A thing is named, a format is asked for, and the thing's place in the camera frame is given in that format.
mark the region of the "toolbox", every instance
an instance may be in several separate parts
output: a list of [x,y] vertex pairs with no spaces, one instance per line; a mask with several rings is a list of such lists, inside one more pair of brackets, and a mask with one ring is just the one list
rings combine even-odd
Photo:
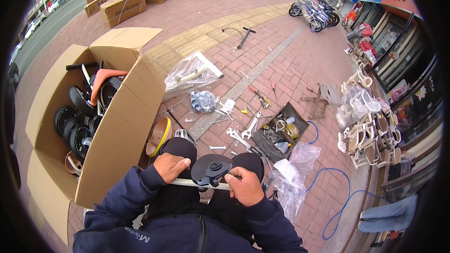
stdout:
[[[273,117],[268,122],[268,127],[273,128],[278,120],[277,116],[282,113],[285,113],[289,117],[294,117],[295,120],[293,124],[295,124],[295,126],[299,130],[298,137],[293,139],[293,143],[291,143],[291,145],[289,146],[288,151],[283,154],[281,150],[279,150],[275,146],[275,144],[264,134],[265,125],[263,125],[262,128],[260,128],[251,138],[255,142],[255,144],[267,155],[267,158],[274,163],[284,158],[288,158],[292,149],[294,149],[294,147],[303,136],[303,133],[309,127],[309,123],[307,123],[307,121],[305,121],[300,116],[300,114],[294,109],[294,107],[292,107],[289,102],[284,106],[284,108],[279,110],[277,114],[273,115]],[[276,132],[276,135],[278,135],[280,138],[285,138],[285,134],[282,131]]]

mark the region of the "road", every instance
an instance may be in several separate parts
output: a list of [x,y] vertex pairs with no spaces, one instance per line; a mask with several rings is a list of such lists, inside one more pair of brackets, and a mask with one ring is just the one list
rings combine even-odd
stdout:
[[19,67],[20,78],[22,78],[33,60],[50,40],[76,15],[84,12],[85,5],[86,0],[69,0],[41,23],[24,43],[15,59],[15,63]]

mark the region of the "shop storefront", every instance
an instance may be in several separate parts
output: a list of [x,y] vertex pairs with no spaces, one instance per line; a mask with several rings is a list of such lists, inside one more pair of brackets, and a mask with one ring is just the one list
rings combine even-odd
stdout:
[[346,16],[350,10],[353,9],[358,0],[344,0],[344,4],[342,5],[341,15]]
[[436,56],[413,0],[359,0],[364,3],[352,28],[368,23],[377,62],[372,74],[386,103],[397,114],[402,143],[415,139],[442,113]]

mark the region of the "black pants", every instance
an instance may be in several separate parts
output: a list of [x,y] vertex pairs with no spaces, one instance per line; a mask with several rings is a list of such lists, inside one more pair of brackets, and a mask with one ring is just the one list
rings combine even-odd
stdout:
[[[156,156],[163,153],[183,156],[191,159],[190,168],[197,160],[197,149],[183,138],[171,138],[159,149]],[[243,153],[233,157],[233,167],[241,166],[255,172],[262,181],[264,166],[260,157],[253,153]],[[179,176],[182,179],[192,179],[190,170],[183,171]],[[186,212],[200,211],[213,217],[231,228],[241,237],[251,240],[252,233],[245,223],[245,206],[235,198],[230,198],[228,190],[214,190],[208,205],[200,203],[200,194],[197,188],[191,186],[167,185],[160,189],[156,198],[150,203],[147,219],[159,217],[174,217]]]

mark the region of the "brick pavement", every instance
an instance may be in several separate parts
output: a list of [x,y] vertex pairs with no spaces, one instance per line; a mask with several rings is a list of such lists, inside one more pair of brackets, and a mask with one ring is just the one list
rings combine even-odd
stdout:
[[[172,37],[183,36],[183,32],[198,29],[203,24],[211,24],[218,18],[268,5],[291,2],[293,0],[167,0],[162,5],[148,5],[145,13],[125,21],[116,28],[128,26],[163,28],[164,31],[143,48],[143,51],[151,51],[151,49],[160,45],[167,46],[170,44],[170,38]],[[228,85],[232,88],[243,78],[240,73],[241,70],[247,74],[270,53],[269,46],[271,49],[275,49],[304,21],[302,18],[280,15],[264,20],[262,18],[256,19],[254,29],[257,33],[250,35],[242,50],[234,53],[230,51],[230,48],[236,46],[240,40],[240,36],[236,34],[232,36],[230,33],[231,35],[227,37],[227,40],[216,40],[219,43],[215,46],[216,42],[208,44],[211,41],[203,41],[205,42],[203,45],[208,45],[205,46],[206,49],[201,48],[204,50],[205,56],[226,75],[219,82],[209,85],[211,88],[206,87],[204,89],[222,97]],[[247,19],[240,17],[236,22],[231,20],[227,20],[227,22],[229,24],[242,23],[242,20]],[[79,14],[36,57],[16,92],[16,111],[18,113],[15,137],[18,142],[17,155],[22,175],[21,195],[25,203],[30,205],[30,209],[34,210],[35,221],[41,221],[38,226],[44,233],[46,240],[58,252],[70,252],[70,248],[61,242],[45,220],[42,221],[42,218],[39,218],[39,213],[37,213],[39,210],[36,206],[33,206],[32,198],[30,198],[26,186],[28,159],[31,154],[31,143],[24,131],[26,118],[37,88],[60,54],[71,44],[89,45],[108,30],[101,20],[100,14],[95,14],[89,19],[83,13]],[[194,43],[197,46],[202,43],[202,41],[197,42]],[[277,111],[284,103],[290,101],[306,119],[307,115],[311,113],[311,104],[299,101],[302,96],[311,96],[311,92],[305,88],[306,85],[316,91],[318,89],[317,82],[338,85],[352,74],[351,61],[342,51],[345,47],[346,40],[340,26],[326,29],[320,33],[311,33],[308,28],[305,28],[252,83],[272,101],[273,105],[266,111]],[[177,48],[172,47],[171,50],[182,56],[188,55],[189,49],[186,50],[187,52],[177,52],[179,48],[178,45]],[[288,67],[291,67],[291,70],[294,69],[294,76],[285,73],[285,68]],[[274,94],[270,90],[270,82],[276,84],[277,102],[273,101]],[[236,100],[236,106],[243,108],[245,99],[250,100],[253,97],[254,94],[250,90],[245,90]],[[183,101],[174,108],[174,115],[181,120],[192,118],[193,115],[189,113],[190,102],[188,99],[183,100],[183,98],[184,96],[179,96],[168,100],[161,105],[160,111],[166,106],[173,106]],[[254,102],[250,106],[259,110],[261,105],[259,102]],[[307,177],[306,186],[312,183],[317,171],[324,167],[337,167],[344,170],[349,177],[351,176],[350,159],[338,152],[337,149],[337,132],[339,129],[336,126],[334,114],[335,108],[329,107],[326,111],[327,117],[316,122],[319,129],[319,138],[314,145],[320,146],[322,152],[314,164],[314,170]],[[238,119],[233,122],[231,127],[242,131],[251,121],[251,115],[241,113],[236,115]],[[159,114],[156,121],[162,116],[164,115]],[[200,115],[197,115],[193,122],[183,123],[183,125],[186,129],[189,129],[199,118]],[[232,149],[237,152],[244,152],[241,144],[237,144],[236,141],[232,141],[230,137],[224,134],[228,125],[229,123],[221,122],[206,129],[197,146],[199,156],[211,152],[207,148],[209,145],[229,145],[230,149],[219,151],[219,153],[228,156],[231,156]],[[176,131],[177,128],[178,125],[175,124],[173,131]],[[303,141],[313,141],[316,137],[314,130],[314,127],[310,127],[304,134]],[[345,184],[346,178],[341,174],[332,174],[329,171],[321,172],[316,186],[307,195],[295,227],[297,233],[304,239],[305,247],[310,252],[318,252],[324,245],[324,240],[321,239],[321,231],[328,218],[339,211],[345,201],[345,194],[348,191]],[[73,242],[71,234],[81,228],[82,208],[71,203],[68,225],[70,246]]]

